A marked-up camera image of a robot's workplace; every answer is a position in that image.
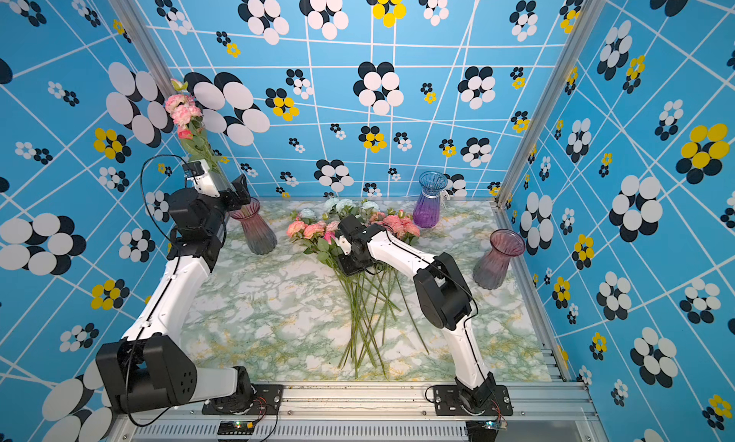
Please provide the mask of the pink grey ribbed glass vase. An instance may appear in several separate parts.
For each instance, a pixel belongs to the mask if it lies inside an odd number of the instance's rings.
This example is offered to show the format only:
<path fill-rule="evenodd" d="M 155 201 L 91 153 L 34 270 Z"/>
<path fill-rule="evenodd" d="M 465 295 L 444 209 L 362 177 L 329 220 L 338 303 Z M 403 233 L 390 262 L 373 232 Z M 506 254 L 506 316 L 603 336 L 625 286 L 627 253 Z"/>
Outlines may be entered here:
<path fill-rule="evenodd" d="M 239 210 L 229 212 L 229 216 L 241 225 L 250 251 L 264 256 L 276 248 L 278 239 L 260 215 L 260 208 L 260 201 L 252 198 L 249 204 L 243 205 Z"/>

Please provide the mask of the single pink rose stem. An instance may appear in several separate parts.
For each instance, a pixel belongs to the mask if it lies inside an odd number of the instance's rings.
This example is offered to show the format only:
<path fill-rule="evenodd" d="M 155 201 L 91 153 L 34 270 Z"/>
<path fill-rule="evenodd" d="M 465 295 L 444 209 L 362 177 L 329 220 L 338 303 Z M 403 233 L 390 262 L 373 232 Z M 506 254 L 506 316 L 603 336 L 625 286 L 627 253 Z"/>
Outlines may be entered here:
<path fill-rule="evenodd" d="M 220 168 L 220 165 L 218 164 L 219 157 L 212 152 L 212 148 L 210 146 L 207 136 L 207 131 L 205 129 L 189 129 L 184 126 L 180 126 L 178 128 L 177 135 L 179 136 L 179 140 L 183 149 L 189 154 L 189 159 L 187 160 L 187 162 L 204 159 L 213 168 L 216 166 L 218 170 L 224 175 L 222 169 Z M 218 197 L 219 200 L 221 200 L 222 202 L 225 202 L 227 200 L 227 196 L 232 190 L 231 184 L 230 187 L 231 189 L 229 191 L 226 191 L 221 197 Z"/>

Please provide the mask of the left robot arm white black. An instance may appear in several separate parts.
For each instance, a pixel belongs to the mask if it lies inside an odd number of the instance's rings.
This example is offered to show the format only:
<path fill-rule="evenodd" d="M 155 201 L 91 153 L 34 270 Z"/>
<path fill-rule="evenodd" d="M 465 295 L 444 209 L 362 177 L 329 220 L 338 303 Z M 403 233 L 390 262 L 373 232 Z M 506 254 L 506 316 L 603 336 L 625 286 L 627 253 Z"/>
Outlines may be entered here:
<path fill-rule="evenodd" d="M 209 402 L 215 413 L 244 413 L 256 399 L 245 367 L 203 369 L 181 348 L 181 329 L 210 277 L 231 212 L 251 201 L 245 176 L 223 188 L 200 176 L 170 195 L 174 222 L 165 273 L 124 336 L 99 349 L 95 363 L 113 411 L 128 416 Z"/>

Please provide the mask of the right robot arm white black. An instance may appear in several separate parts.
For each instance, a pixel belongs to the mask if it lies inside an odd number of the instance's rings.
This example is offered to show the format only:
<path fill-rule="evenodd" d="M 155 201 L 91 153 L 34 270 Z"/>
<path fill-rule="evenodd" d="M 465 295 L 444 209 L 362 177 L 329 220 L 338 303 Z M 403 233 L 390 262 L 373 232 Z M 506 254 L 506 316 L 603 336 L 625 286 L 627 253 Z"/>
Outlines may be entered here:
<path fill-rule="evenodd" d="M 487 409 L 496 381 L 480 354 L 472 327 L 479 313 L 477 303 L 455 260 L 447 253 L 421 252 L 399 240 L 388 227 L 366 226 L 353 215 L 340 221 L 337 241 L 343 252 L 338 257 L 339 268 L 345 275 L 383 263 L 413 281 L 424 317 L 448 342 L 463 407 L 473 414 Z"/>

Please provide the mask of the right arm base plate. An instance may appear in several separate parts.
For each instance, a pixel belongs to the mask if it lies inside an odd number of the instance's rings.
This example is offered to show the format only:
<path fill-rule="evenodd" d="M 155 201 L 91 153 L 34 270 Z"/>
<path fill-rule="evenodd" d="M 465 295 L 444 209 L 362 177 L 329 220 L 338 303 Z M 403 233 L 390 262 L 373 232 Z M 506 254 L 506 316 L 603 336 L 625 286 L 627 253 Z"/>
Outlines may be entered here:
<path fill-rule="evenodd" d="M 434 385 L 428 388 L 428 398 L 437 416 L 508 417 L 514 409 L 506 386 L 474 392 L 464 386 Z"/>

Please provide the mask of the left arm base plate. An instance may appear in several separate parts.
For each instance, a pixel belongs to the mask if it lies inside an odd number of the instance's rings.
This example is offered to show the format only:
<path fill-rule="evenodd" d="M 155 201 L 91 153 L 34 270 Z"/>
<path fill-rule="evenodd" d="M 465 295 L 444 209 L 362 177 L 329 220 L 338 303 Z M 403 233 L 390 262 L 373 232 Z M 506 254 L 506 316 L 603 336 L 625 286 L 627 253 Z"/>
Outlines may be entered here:
<path fill-rule="evenodd" d="M 282 384 L 256 383 L 244 393 L 207 401 L 202 408 L 202 413 L 204 415 L 276 415 L 283 402 L 283 392 Z"/>

